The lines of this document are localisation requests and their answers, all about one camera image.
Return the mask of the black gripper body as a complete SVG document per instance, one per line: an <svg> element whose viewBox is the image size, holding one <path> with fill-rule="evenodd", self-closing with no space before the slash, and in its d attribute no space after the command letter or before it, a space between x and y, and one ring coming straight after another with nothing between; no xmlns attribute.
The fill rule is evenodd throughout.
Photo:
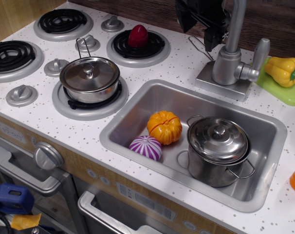
<svg viewBox="0 0 295 234"><path fill-rule="evenodd" d="M222 39L228 36L228 26L231 20L230 13L224 9L222 0L177 0L175 6L187 8L192 17L206 28L219 28Z"/></svg>

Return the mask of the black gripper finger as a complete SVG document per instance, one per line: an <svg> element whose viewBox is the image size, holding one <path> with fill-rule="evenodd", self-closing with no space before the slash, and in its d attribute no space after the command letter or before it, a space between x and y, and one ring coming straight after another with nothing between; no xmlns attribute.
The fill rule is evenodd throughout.
<svg viewBox="0 0 295 234"><path fill-rule="evenodd" d="M192 17L191 12L187 8L175 6L175 9L179 25L184 33L197 24L197 21Z"/></svg>
<svg viewBox="0 0 295 234"><path fill-rule="evenodd" d="M222 43L223 33L219 28L208 27L204 31L205 50L211 52L216 46Z"/></svg>

